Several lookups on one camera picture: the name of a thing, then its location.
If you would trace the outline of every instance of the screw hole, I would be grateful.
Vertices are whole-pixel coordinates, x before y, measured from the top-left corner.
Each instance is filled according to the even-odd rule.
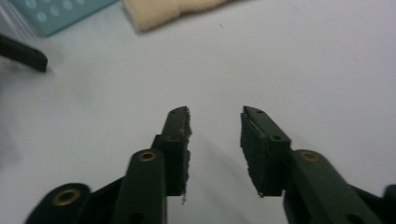
[[[140,224],[145,220],[145,215],[141,213],[134,213],[129,217],[130,224]]]
[[[140,154],[139,159],[141,161],[152,161],[156,157],[157,157],[157,155],[155,153],[148,151],[148,152],[144,152],[144,153]]]
[[[80,196],[78,189],[66,189],[59,192],[52,200],[56,206],[64,206],[73,203]]]
[[[353,214],[346,215],[346,219],[352,224],[364,224],[364,221],[360,217]]]
[[[306,161],[318,161],[319,157],[316,153],[310,151],[302,151],[300,152],[300,156],[303,157]]]

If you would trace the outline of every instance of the beige sponge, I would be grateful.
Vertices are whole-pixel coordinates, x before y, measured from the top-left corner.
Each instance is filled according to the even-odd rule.
[[[199,12],[217,7],[229,0],[122,0],[135,27],[148,31],[182,13]]]

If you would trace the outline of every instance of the black object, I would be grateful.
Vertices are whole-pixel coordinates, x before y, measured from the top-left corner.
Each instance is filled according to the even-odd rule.
[[[132,156],[125,177],[93,193],[83,184],[60,186],[44,197],[26,224],[166,223],[166,196],[186,190],[190,135],[189,109],[172,110],[152,148]]]
[[[256,190],[281,196],[292,224],[396,223],[396,185],[383,198],[349,186],[322,155],[292,150],[290,139],[263,111],[244,107],[241,148]]]
[[[48,59],[42,52],[3,35],[0,35],[0,55],[40,72],[47,70]]]

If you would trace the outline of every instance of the teal object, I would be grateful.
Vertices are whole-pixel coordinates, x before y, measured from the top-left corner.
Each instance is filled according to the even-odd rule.
[[[53,35],[118,0],[10,0],[37,31]]]

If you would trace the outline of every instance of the white surface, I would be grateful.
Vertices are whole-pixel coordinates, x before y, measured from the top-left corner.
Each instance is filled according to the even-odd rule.
[[[282,200],[260,199],[248,177],[243,105],[382,195],[396,183],[395,10],[250,0],[139,35],[116,4],[50,38],[16,34],[49,56],[49,72],[0,59],[0,223],[22,223],[64,183],[97,190],[122,176],[181,105],[191,177],[186,204],[168,200],[169,223],[287,223]]]

